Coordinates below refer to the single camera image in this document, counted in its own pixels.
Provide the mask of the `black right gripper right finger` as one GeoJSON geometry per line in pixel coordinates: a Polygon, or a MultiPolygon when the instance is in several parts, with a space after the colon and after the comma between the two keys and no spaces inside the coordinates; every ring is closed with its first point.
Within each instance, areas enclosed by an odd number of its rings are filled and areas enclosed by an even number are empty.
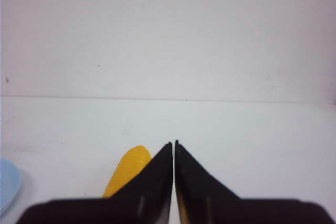
{"type": "Polygon", "coordinates": [[[181,223],[334,223],[322,206],[312,202],[240,198],[178,141],[174,165],[181,223]]]}

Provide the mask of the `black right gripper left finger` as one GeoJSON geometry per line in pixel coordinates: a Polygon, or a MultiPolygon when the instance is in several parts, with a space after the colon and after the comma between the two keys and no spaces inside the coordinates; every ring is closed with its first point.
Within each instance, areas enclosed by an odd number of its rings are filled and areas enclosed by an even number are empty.
{"type": "Polygon", "coordinates": [[[26,209],[18,223],[168,223],[172,143],[110,198],[58,199],[26,209]]]}

